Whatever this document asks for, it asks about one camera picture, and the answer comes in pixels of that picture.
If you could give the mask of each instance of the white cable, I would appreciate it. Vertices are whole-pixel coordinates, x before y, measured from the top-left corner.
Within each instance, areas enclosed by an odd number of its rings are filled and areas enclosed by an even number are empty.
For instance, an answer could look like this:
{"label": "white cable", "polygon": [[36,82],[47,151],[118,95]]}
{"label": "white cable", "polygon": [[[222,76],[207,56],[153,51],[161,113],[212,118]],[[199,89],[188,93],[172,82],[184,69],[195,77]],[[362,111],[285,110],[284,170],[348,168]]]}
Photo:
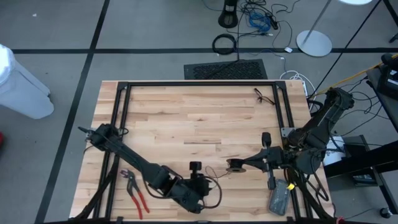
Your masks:
{"label": "white cable", "polygon": [[284,73],[282,73],[282,74],[280,75],[279,79],[282,79],[282,77],[283,77],[284,75],[288,74],[289,72],[295,73],[294,76],[292,76],[292,77],[289,78],[290,80],[301,80],[301,81],[305,82],[305,80],[303,80],[303,78],[304,78],[304,79],[306,79],[306,80],[309,82],[309,84],[311,85],[312,89],[315,91],[315,87],[314,87],[314,85],[312,84],[312,82],[311,82],[305,75],[299,73],[298,71],[289,70],[289,71],[287,71],[287,72],[284,72]]}

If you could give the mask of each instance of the black floor mat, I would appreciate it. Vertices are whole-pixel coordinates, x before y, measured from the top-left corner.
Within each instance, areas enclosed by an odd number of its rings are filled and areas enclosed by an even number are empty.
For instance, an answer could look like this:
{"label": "black floor mat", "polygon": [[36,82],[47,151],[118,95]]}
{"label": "black floor mat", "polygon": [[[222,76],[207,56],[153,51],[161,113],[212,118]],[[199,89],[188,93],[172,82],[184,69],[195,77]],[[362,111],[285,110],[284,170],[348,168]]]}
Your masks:
{"label": "black floor mat", "polygon": [[184,65],[186,80],[260,80],[268,79],[262,59]]}

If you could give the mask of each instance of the white lamp base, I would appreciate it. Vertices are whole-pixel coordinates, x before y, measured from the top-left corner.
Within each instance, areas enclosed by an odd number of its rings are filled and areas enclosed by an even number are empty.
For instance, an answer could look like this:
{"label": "white lamp base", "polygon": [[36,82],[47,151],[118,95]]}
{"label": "white lamp base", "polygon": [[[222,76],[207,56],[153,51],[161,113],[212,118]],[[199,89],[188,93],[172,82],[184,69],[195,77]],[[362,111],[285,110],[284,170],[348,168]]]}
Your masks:
{"label": "white lamp base", "polygon": [[321,32],[313,30],[307,41],[303,44],[305,37],[307,36],[309,30],[305,30],[296,38],[297,46],[307,55],[314,57],[323,57],[331,52],[331,41],[329,37]]}

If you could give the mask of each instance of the metal stand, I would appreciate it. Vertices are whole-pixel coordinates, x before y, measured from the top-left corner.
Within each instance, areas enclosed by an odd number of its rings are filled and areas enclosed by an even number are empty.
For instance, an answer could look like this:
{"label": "metal stand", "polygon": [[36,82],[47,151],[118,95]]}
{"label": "metal stand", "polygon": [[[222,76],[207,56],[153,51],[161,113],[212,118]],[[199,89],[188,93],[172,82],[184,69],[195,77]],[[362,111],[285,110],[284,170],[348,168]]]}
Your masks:
{"label": "metal stand", "polygon": [[[397,13],[395,12],[394,8],[391,6],[390,0],[383,0],[383,2],[384,2],[384,4],[386,5],[387,10],[390,12],[390,15],[391,15],[392,19],[394,20],[394,22],[395,22],[396,25],[398,26],[398,15],[397,15]],[[391,43],[393,43],[393,42],[394,42],[395,40],[397,40],[397,39],[398,39],[398,34],[394,35],[394,36],[390,39],[389,43],[391,44]]]}
{"label": "metal stand", "polygon": [[[364,145],[349,144],[350,141],[360,142]],[[351,174],[357,184],[361,184],[362,186],[379,186],[388,205],[388,208],[380,209],[380,215],[384,218],[397,215],[398,205],[382,173],[398,170],[398,154],[396,153],[398,141],[373,150],[369,149],[363,136],[345,138],[345,142],[345,149],[348,157],[339,162],[325,166],[326,176],[335,177],[342,174]]]}
{"label": "metal stand", "polygon": [[331,52],[331,40],[325,34],[322,34],[319,31],[314,31],[315,26],[317,26],[319,20],[322,15],[325,13],[328,8],[331,0],[328,0],[325,7],[322,9],[315,23],[312,25],[310,30],[305,30],[296,38],[297,46],[300,50],[308,55],[314,57],[322,57],[326,56]]}

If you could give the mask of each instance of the wire bundle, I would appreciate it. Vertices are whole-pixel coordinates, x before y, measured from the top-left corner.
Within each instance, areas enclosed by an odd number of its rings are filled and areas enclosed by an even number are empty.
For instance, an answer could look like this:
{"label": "wire bundle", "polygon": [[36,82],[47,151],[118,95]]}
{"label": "wire bundle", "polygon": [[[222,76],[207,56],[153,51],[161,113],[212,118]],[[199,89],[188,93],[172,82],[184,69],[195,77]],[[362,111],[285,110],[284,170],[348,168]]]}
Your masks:
{"label": "wire bundle", "polygon": [[[293,75],[292,77],[289,78],[290,80],[301,80],[302,82],[305,82],[304,79],[306,79],[306,81],[308,81],[308,83],[311,85],[312,89],[314,90],[314,94],[317,94],[317,93],[315,92],[315,87],[314,87],[314,85],[312,84],[312,82],[311,82],[305,75],[299,73],[298,71],[295,71],[295,70],[286,71],[286,72],[284,72],[283,74],[280,75],[279,79],[280,79],[280,80],[283,79],[284,75],[286,75],[286,74],[288,74],[288,73],[294,73],[294,75]],[[312,110],[313,106],[314,106],[314,103],[312,103],[312,105],[311,105],[311,107],[310,107],[310,111]]]}
{"label": "wire bundle", "polygon": [[249,13],[249,27],[257,28],[259,32],[268,32],[271,29],[271,20],[269,17],[258,12]]}

